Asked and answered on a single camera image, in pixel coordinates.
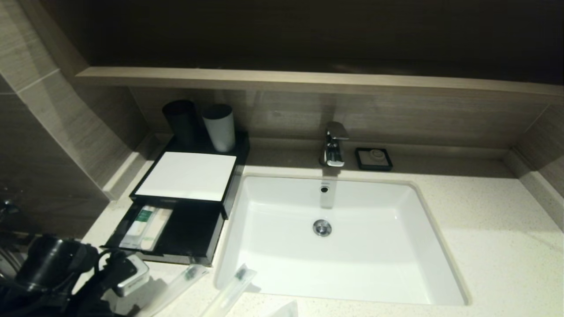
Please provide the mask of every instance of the sink drain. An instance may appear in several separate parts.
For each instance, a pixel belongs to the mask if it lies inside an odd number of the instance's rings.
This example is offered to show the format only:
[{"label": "sink drain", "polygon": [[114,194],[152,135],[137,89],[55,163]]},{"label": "sink drain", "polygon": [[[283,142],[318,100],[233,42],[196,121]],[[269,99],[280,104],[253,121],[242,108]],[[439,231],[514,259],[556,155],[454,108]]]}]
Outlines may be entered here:
[{"label": "sink drain", "polygon": [[314,232],[318,236],[326,237],[331,234],[331,224],[327,220],[319,219],[314,222]]}]

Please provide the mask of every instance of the white sink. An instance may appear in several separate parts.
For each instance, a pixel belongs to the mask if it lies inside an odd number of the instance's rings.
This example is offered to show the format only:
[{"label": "white sink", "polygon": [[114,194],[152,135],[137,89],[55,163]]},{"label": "white sink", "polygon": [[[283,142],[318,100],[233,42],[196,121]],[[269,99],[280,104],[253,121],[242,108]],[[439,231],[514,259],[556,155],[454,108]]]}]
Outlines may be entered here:
[{"label": "white sink", "polygon": [[[321,187],[329,187],[326,193]],[[328,236],[313,224],[331,224]],[[245,263],[248,291],[395,303],[464,305],[417,190],[408,184],[246,177],[215,286]]]}]

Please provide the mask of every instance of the white cup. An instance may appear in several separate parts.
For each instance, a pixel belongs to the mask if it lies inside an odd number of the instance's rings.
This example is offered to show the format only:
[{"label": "white cup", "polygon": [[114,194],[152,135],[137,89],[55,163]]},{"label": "white cup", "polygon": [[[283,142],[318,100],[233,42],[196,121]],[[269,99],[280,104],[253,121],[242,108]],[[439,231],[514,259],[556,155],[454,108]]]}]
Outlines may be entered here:
[{"label": "white cup", "polygon": [[215,150],[231,151],[235,147],[233,109],[226,104],[211,105],[202,111],[202,118]]}]

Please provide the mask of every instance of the black cup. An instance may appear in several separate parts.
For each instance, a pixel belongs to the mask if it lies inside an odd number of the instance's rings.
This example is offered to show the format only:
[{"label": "black cup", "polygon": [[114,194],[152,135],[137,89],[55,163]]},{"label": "black cup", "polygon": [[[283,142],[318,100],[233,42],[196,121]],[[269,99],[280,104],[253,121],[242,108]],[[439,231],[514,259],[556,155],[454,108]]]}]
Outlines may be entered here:
[{"label": "black cup", "polygon": [[177,141],[185,147],[194,145],[195,131],[198,127],[196,106],[188,100],[177,100],[162,108]]}]

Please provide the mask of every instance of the white countertop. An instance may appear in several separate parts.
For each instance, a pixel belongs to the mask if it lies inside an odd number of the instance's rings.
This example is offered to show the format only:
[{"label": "white countertop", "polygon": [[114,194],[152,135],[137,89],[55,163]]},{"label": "white countertop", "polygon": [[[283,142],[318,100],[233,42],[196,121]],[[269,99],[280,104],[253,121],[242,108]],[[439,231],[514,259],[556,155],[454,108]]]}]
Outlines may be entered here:
[{"label": "white countertop", "polygon": [[[320,178],[320,169],[281,168],[252,151],[244,175]],[[123,197],[111,202],[83,239],[104,244],[131,205],[128,194],[152,162],[147,162]],[[406,305],[244,293],[228,316],[265,316],[296,300],[300,317],[326,316],[562,316],[564,235],[531,194],[499,161],[396,157],[395,173],[343,170],[339,179],[406,180],[427,202],[439,236],[461,279],[467,306]],[[224,246],[223,226],[213,266]],[[151,276],[170,282],[186,266],[148,262]],[[215,270],[204,276],[158,316],[199,316],[218,293]],[[136,294],[127,298],[129,305]]]}]

